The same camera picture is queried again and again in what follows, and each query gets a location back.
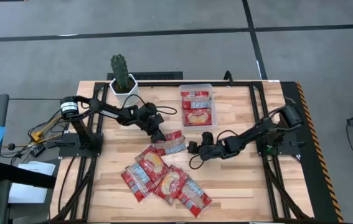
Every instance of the cactus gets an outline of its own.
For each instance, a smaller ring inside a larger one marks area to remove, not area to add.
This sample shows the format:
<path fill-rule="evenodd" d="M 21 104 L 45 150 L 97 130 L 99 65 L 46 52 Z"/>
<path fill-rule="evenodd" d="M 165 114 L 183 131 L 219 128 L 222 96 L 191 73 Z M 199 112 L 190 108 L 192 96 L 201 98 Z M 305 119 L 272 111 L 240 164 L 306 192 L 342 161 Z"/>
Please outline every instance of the cactus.
<path fill-rule="evenodd" d="M 111 58 L 111 67 L 115 75 L 117 90 L 122 93 L 129 92 L 130 80 L 128 75 L 128 67 L 126 66 L 124 56 L 122 56 L 121 54 L 113 55 L 113 57 Z"/>

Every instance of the white paper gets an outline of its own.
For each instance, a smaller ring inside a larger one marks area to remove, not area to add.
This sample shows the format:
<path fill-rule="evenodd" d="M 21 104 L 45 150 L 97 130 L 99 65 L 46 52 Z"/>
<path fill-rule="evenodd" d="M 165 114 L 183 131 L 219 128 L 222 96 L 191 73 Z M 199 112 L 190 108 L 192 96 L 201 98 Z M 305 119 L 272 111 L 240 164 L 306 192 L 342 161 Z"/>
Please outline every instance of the white paper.
<path fill-rule="evenodd" d="M 19 164 L 18 168 L 52 175 L 55 165 L 44 162 L 31 161 L 28 164 Z M 9 193 L 9 203 L 44 203 L 47 189 L 25 184 L 13 183 Z"/>

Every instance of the white hexagonal pot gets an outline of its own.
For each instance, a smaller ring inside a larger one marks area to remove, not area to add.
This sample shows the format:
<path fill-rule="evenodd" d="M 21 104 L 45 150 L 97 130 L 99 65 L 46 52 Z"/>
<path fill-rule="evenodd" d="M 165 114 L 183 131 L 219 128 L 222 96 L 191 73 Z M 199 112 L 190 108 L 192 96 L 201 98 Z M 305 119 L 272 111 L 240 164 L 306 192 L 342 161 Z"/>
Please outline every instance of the white hexagonal pot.
<path fill-rule="evenodd" d="M 116 93 L 115 92 L 115 90 L 113 88 L 113 84 L 115 82 L 115 78 L 110 83 L 110 88 L 113 91 L 116 99 L 118 100 L 118 102 L 120 102 L 121 105 L 123 105 L 123 103 L 125 102 L 125 100 L 127 99 L 128 96 L 130 96 L 132 94 L 139 95 L 138 82 L 134 79 L 132 74 L 129 74 L 129 77 L 132 78 L 133 81 L 134 81 L 134 87 L 132 88 L 132 90 L 129 93 Z M 129 97 L 128 101 L 125 103 L 125 107 L 133 106 L 133 105 L 137 104 L 138 101 L 139 101 L 138 97 L 131 96 L 131 97 Z"/>

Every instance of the floor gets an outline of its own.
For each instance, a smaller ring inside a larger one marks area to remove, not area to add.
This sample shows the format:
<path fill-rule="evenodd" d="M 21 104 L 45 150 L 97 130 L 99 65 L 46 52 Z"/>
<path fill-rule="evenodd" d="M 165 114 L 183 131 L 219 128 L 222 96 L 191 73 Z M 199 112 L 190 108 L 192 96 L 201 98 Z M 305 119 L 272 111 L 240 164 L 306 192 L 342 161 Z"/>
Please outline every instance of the floor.
<path fill-rule="evenodd" d="M 184 79 L 219 79 L 230 70 L 234 79 L 298 81 L 342 214 L 353 222 L 353 153 L 345 133 L 346 119 L 353 116 L 353 29 L 335 26 L 353 25 L 353 1 L 248 4 L 257 32 L 246 32 L 253 27 L 238 0 L 0 2 L 0 37 L 26 37 L 0 39 L 0 93 L 12 98 L 4 144 L 27 142 L 26 131 L 49 119 L 59 108 L 56 99 L 74 95 L 80 80 L 104 80 L 117 53 L 126 57 L 131 72 L 183 71 Z M 97 33 L 186 29 L 241 32 L 92 38 Z M 69 39 L 70 34 L 92 35 Z M 30 40 L 43 35 L 55 38 Z M 350 135 L 353 145 L 353 128 Z M 56 157 L 57 150 L 51 149 L 38 160 Z M 43 211 L 22 222 L 42 221 L 46 215 Z"/>

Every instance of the black metal frame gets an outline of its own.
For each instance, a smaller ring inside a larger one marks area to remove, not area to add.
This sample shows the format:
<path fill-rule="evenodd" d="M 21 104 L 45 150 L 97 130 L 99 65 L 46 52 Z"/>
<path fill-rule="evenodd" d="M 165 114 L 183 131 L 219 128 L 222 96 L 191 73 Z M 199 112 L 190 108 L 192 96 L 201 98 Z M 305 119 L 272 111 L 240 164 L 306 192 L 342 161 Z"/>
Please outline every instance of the black metal frame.
<path fill-rule="evenodd" d="M 259 111 L 258 111 L 258 105 L 257 105 L 257 101 L 255 98 L 255 89 L 258 90 L 259 92 L 259 96 L 261 99 L 261 106 L 263 108 L 263 113 L 267 114 L 268 113 L 268 109 L 267 109 L 267 105 L 266 105 L 266 100 L 265 100 L 265 93 L 263 91 L 263 85 L 262 82 L 235 82 L 233 81 L 232 75 L 230 74 L 229 71 L 226 72 L 225 76 L 224 76 L 224 80 L 228 80 L 228 82 L 141 82 L 139 83 L 139 86 L 143 87 L 143 86 L 180 86 L 180 85 L 191 85 L 191 84 L 201 84 L 201 83 L 206 83 L 206 84 L 211 84 L 212 86 L 247 86 L 250 90 L 250 95 L 251 95 L 251 101 L 252 101 L 252 109 L 253 109 L 253 114 L 255 117 L 255 121 L 258 121 L 259 118 Z M 107 92 L 108 92 L 108 82 L 107 83 L 95 83 L 95 91 L 93 93 L 93 98 L 97 98 L 98 95 L 98 89 L 103 88 L 103 96 L 101 98 L 102 101 L 106 101 L 106 96 L 107 96 Z M 93 115 L 91 115 L 88 119 L 88 127 L 92 128 L 92 124 L 93 124 Z M 99 114 L 99 118 L 98 118 L 98 123 L 97 123 L 97 128 L 96 128 L 96 133 L 100 133 L 101 132 L 101 128 L 103 126 L 103 116 Z M 258 153 L 260 154 L 260 151 L 262 149 L 262 147 L 265 147 L 263 145 L 263 142 L 261 141 L 257 141 L 257 148 L 258 148 Z M 263 161 L 263 167 L 265 170 L 265 166 L 268 165 L 268 161 L 266 158 L 266 155 L 262 154 L 262 161 Z M 94 176 L 94 170 L 95 170 L 95 165 L 96 165 L 96 157 L 92 158 L 91 161 L 91 165 L 93 165 L 93 173 L 92 173 L 92 177 L 91 179 L 88 181 L 87 184 L 87 191 L 86 191 L 86 195 L 85 195 L 85 203 L 83 206 L 83 213 L 82 213 L 82 220 L 88 220 L 88 213 L 89 213 L 89 207 L 90 207 L 90 199 L 92 196 L 92 188 L 93 188 L 93 176 Z M 77 183 L 76 183 L 76 187 L 81 187 L 80 185 L 82 184 L 83 181 L 83 173 L 85 170 L 85 164 L 86 164 L 86 157 L 82 157 L 81 161 L 80 161 L 80 167 L 78 170 L 78 176 L 77 176 Z M 281 170 L 280 170 L 280 163 L 278 161 L 278 156 L 277 155 L 273 155 L 273 165 L 275 167 L 275 172 L 276 172 L 276 178 L 278 181 L 278 184 L 284 188 L 283 185 L 283 179 L 281 176 Z M 272 217 L 273 220 L 279 220 L 280 218 L 278 217 L 278 211 L 277 211 L 277 206 L 276 206 L 276 200 L 275 200 L 275 195 L 274 195 L 274 191 L 273 191 L 273 184 L 272 184 L 272 180 L 265 175 L 265 179 L 266 179 L 266 187 L 268 190 L 268 195 L 269 195 L 269 201 L 270 201 L 270 207 L 271 207 L 271 213 L 272 213 Z M 287 203 L 285 202 L 285 200 L 282 198 L 282 204 L 283 204 L 283 211 L 285 214 L 285 218 L 290 218 L 290 214 L 289 214 L 289 208 Z M 76 200 L 73 204 L 73 207 L 71 209 L 71 215 L 70 215 L 70 220 L 75 220 L 77 222 L 79 222 L 80 220 L 76 220 L 76 213 L 77 213 L 77 207 L 78 207 L 78 200 Z"/>

